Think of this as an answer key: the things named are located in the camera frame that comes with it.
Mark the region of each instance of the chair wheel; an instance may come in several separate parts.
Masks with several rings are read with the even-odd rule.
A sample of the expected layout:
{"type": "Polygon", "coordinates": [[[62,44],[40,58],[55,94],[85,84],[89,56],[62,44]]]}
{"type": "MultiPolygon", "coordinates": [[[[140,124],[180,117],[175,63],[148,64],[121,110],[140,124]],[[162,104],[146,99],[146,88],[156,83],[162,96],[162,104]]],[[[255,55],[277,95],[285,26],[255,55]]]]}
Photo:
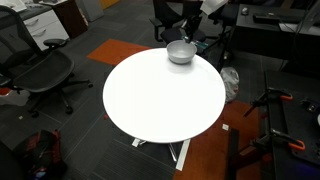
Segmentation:
{"type": "Polygon", "coordinates": [[[33,118],[36,118],[36,117],[39,116],[39,112],[38,111],[31,111],[30,114],[31,114],[31,117],[33,117],[33,118]]]}
{"type": "Polygon", "coordinates": [[[73,109],[72,109],[72,107],[67,107],[67,109],[66,109],[66,113],[67,114],[72,114],[73,113],[73,109]]]}

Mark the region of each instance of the black desk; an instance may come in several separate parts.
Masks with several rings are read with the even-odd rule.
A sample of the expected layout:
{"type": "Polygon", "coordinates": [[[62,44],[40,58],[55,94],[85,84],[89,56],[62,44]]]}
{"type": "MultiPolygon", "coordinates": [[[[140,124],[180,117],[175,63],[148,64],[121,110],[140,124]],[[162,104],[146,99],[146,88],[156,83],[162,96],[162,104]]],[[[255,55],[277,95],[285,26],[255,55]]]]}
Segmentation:
{"type": "Polygon", "coordinates": [[[303,10],[281,9],[243,5],[239,6],[236,26],[228,42],[229,50],[240,50],[268,57],[303,62],[305,69],[318,71],[320,68],[320,36],[302,35],[296,39],[293,47],[293,33],[282,32],[278,25],[258,24],[253,21],[255,13],[275,13],[282,16],[303,16],[303,10]],[[249,15],[241,15],[243,7],[249,9],[249,15]]]}
{"type": "MultiPolygon", "coordinates": [[[[304,78],[292,74],[281,72],[266,72],[266,87],[273,87],[278,89],[285,89],[293,94],[293,101],[300,101],[302,96],[309,97],[320,101],[320,81],[315,79],[304,78]]],[[[287,133],[287,124],[285,122],[282,103],[279,101],[271,101],[268,103],[269,122],[271,128],[287,133]]],[[[311,113],[302,111],[301,115],[311,118],[311,113]]],[[[309,118],[300,119],[300,121],[310,121],[309,118]]],[[[276,179],[308,179],[319,180],[320,166],[314,165],[307,161],[294,157],[288,148],[287,143],[272,141],[273,159],[275,166],[276,179]]]]}

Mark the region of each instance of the chair base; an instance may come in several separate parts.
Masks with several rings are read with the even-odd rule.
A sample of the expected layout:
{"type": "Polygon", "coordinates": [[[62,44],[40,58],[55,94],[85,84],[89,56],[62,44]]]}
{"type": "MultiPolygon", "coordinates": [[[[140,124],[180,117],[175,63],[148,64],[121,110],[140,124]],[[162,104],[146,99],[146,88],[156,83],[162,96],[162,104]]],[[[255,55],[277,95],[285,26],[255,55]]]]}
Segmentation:
{"type": "Polygon", "coordinates": [[[60,86],[58,86],[57,88],[47,91],[47,92],[43,92],[39,95],[37,101],[33,104],[33,106],[28,110],[28,112],[31,114],[31,117],[35,118],[39,116],[39,112],[36,110],[36,108],[39,106],[40,102],[47,98],[49,95],[51,95],[52,93],[56,92],[59,94],[59,96],[61,97],[61,99],[63,100],[63,103],[66,107],[66,114],[72,114],[73,113],[73,108],[70,106],[70,103],[68,102],[64,91],[62,90],[62,88],[64,87],[68,87],[68,86],[73,86],[76,84],[87,84],[89,88],[93,87],[93,84],[90,82],[90,80],[82,80],[82,81],[68,81],[68,79],[61,83],[60,86]]]}

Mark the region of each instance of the orange carpet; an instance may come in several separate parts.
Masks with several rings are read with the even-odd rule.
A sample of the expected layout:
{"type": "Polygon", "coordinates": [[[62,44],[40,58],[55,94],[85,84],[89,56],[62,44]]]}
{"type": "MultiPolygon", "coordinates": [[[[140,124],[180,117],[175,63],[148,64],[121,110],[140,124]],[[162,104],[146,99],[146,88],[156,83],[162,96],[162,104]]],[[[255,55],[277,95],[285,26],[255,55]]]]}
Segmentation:
{"type": "MultiPolygon", "coordinates": [[[[259,135],[258,110],[247,118],[242,117],[249,108],[249,104],[239,101],[227,104],[213,126],[191,139],[183,170],[176,170],[173,179],[224,180],[230,129],[239,130],[239,149],[259,135]],[[223,130],[222,124],[229,125],[229,131],[223,130]]],[[[259,163],[238,170],[237,180],[242,179],[261,179],[259,163]]]]}
{"type": "Polygon", "coordinates": [[[147,49],[151,48],[109,39],[91,52],[87,58],[116,66],[127,57],[147,49]]]}

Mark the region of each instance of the chair armrest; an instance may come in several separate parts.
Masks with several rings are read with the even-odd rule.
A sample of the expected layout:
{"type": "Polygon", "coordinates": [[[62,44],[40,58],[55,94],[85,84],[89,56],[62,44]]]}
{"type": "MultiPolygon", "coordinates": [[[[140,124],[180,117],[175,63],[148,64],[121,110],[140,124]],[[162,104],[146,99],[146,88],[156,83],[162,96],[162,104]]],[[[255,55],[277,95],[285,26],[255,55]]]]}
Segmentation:
{"type": "Polygon", "coordinates": [[[43,44],[48,46],[49,48],[63,47],[67,43],[68,43],[68,40],[64,40],[64,39],[47,39],[43,42],[43,44]]]}
{"type": "Polygon", "coordinates": [[[157,18],[150,18],[149,20],[155,27],[162,27],[163,26],[162,22],[157,18]]]}
{"type": "Polygon", "coordinates": [[[12,79],[5,77],[5,76],[0,76],[0,87],[8,87],[9,84],[12,83],[12,79]]]}

